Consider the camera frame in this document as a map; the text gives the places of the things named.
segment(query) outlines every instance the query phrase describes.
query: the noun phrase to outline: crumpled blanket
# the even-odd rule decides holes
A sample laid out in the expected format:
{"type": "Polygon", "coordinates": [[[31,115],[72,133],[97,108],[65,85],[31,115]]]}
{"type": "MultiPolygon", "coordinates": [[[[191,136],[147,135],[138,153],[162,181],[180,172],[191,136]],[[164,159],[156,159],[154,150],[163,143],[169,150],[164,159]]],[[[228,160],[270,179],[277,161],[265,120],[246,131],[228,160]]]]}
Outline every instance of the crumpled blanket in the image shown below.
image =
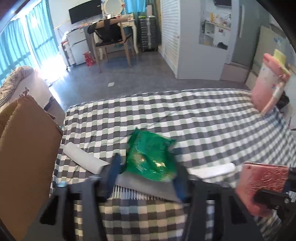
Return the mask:
{"type": "Polygon", "coordinates": [[[19,66],[6,78],[0,87],[0,107],[11,98],[19,82],[33,72],[34,69],[30,66],[19,66]]]}

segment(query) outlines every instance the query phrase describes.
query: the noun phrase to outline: bed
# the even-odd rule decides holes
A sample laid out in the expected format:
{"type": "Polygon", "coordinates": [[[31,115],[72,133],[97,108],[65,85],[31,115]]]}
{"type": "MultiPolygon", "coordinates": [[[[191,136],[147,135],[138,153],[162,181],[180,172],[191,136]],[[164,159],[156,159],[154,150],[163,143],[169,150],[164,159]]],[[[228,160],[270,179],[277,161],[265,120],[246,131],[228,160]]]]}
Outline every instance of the bed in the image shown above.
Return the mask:
{"type": "MultiPolygon", "coordinates": [[[[95,157],[109,161],[113,153],[125,157],[129,135],[138,128],[172,137],[178,161],[189,167],[232,162],[232,174],[207,180],[235,187],[242,164],[260,162],[295,166],[296,143],[285,119],[275,107],[262,117],[250,101],[250,92],[237,89],[199,89],[137,94],[82,103],[69,108],[57,156],[51,193],[57,183],[84,181],[91,173],[76,165],[63,147],[73,142],[95,157]]],[[[121,195],[121,188],[100,204],[108,240],[179,240],[187,206],[165,200],[121,195]]],[[[76,239],[83,240],[81,203],[75,203],[76,239]]],[[[213,206],[207,209],[207,235],[212,237],[213,206]]],[[[280,225],[276,214],[255,219],[266,240],[280,225]]]]}

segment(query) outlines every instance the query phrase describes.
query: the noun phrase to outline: yellow object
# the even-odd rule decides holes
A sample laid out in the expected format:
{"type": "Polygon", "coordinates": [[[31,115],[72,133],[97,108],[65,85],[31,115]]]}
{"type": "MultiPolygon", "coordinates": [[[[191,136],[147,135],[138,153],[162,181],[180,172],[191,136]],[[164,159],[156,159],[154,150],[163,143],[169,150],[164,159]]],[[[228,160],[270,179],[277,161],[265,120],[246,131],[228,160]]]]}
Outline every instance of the yellow object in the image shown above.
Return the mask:
{"type": "Polygon", "coordinates": [[[210,13],[210,21],[214,22],[214,13],[213,12],[210,13]]]}
{"type": "Polygon", "coordinates": [[[278,49],[274,50],[274,58],[277,60],[277,62],[281,65],[283,68],[283,71],[288,74],[289,70],[285,67],[286,59],[287,57],[278,49]]]}

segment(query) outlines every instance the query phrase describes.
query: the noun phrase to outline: gray door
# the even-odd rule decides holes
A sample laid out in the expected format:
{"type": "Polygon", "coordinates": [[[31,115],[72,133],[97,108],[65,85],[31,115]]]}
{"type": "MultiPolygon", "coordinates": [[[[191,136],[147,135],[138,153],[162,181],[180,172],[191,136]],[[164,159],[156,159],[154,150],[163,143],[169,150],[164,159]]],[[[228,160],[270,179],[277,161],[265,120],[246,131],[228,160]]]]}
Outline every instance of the gray door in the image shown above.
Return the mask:
{"type": "Polygon", "coordinates": [[[260,27],[269,28],[269,13],[256,0],[239,0],[239,30],[232,62],[251,68],[260,27]]]}

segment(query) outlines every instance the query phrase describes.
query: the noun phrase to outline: vanity table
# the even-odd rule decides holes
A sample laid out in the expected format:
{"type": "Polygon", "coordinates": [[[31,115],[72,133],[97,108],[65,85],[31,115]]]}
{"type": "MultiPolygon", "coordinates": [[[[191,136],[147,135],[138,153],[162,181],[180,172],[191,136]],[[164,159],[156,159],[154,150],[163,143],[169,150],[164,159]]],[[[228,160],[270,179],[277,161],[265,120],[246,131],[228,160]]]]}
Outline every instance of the vanity table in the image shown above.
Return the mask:
{"type": "Polygon", "coordinates": [[[105,0],[105,2],[101,5],[103,15],[110,15],[111,17],[119,16],[121,14],[122,18],[128,18],[127,22],[122,22],[122,26],[132,27],[133,30],[133,45],[135,48],[135,52],[138,54],[139,50],[137,47],[137,27],[135,23],[135,19],[133,13],[126,14],[125,4],[122,0],[105,0]]]}

